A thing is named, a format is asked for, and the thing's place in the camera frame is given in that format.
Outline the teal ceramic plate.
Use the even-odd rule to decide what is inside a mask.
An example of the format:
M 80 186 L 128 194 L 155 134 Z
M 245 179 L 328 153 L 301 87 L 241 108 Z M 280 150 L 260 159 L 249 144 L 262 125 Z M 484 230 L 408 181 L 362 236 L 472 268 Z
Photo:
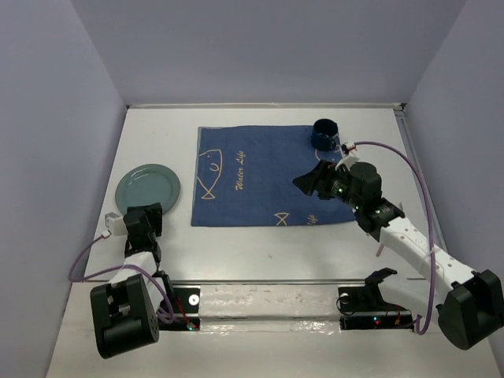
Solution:
M 140 165 L 121 178 L 115 190 L 115 203 L 122 214 L 128 207 L 161 205 L 166 214 L 176 204 L 181 192 L 179 177 L 159 164 Z

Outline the dark blue mug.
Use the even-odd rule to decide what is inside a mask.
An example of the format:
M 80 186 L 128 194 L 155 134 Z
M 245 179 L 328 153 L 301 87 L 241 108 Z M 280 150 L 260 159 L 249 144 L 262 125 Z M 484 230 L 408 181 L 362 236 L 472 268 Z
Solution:
M 339 127 L 336 122 L 328 118 L 322 118 L 314 122 L 310 142 L 314 149 L 330 151 L 336 148 L 338 142 Z

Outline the blue fish-print placemat cloth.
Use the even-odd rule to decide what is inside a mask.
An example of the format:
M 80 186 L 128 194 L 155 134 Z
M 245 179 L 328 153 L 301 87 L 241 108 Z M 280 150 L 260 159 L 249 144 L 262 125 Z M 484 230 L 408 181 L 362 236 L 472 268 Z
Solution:
M 236 126 L 200 128 L 191 224 L 194 227 L 262 227 L 342 224 L 349 206 L 304 195 L 293 179 L 319 162 L 338 162 L 339 148 L 321 151 L 312 128 Z

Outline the pink-handled fork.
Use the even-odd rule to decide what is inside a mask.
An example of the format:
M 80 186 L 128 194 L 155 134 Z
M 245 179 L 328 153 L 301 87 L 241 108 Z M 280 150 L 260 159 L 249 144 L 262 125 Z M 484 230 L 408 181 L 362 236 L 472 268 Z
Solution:
M 376 252 L 376 257 L 378 258 L 382 253 L 383 253 L 383 250 L 384 250 L 384 245 L 383 244 L 380 244 L 377 252 Z

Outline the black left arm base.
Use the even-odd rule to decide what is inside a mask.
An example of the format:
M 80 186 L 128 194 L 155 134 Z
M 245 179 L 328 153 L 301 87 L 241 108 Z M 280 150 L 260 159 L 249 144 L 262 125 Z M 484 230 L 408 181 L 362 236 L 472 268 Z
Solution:
M 158 340 L 159 331 L 197 331 L 200 320 L 191 317 L 185 301 L 157 285 L 146 285 L 139 276 L 116 287 L 113 295 L 110 335 L 136 337 L 144 343 Z

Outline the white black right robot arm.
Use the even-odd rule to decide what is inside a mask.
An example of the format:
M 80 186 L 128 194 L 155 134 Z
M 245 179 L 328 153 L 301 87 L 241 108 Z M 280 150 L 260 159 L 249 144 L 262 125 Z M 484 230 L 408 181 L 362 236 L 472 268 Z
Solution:
M 437 313 L 437 323 L 457 348 L 468 350 L 503 327 L 503 292 L 497 275 L 477 272 L 430 245 L 412 222 L 382 194 L 382 179 L 374 165 L 351 167 L 320 161 L 293 180 L 305 195 L 337 198 L 354 211 L 358 226 L 393 250 L 431 284 L 433 300 L 423 307 Z

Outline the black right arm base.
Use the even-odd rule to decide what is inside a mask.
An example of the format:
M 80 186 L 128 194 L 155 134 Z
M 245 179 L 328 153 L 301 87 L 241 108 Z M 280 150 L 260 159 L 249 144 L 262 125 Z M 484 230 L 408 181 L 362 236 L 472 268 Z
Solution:
M 398 304 L 386 302 L 380 284 L 391 284 L 394 269 L 384 268 L 371 273 L 361 286 L 338 288 L 336 309 L 340 313 L 342 331 L 414 329 L 411 312 Z

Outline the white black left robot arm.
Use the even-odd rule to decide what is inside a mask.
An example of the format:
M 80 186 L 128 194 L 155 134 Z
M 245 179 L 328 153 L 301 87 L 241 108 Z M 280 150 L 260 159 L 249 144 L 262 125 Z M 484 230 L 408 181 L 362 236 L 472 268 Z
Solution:
M 174 291 L 160 270 L 162 206 L 133 206 L 106 214 L 111 236 L 125 236 L 124 262 L 115 276 L 90 293 L 98 353 L 104 359 L 156 343 L 159 324 L 175 320 Z

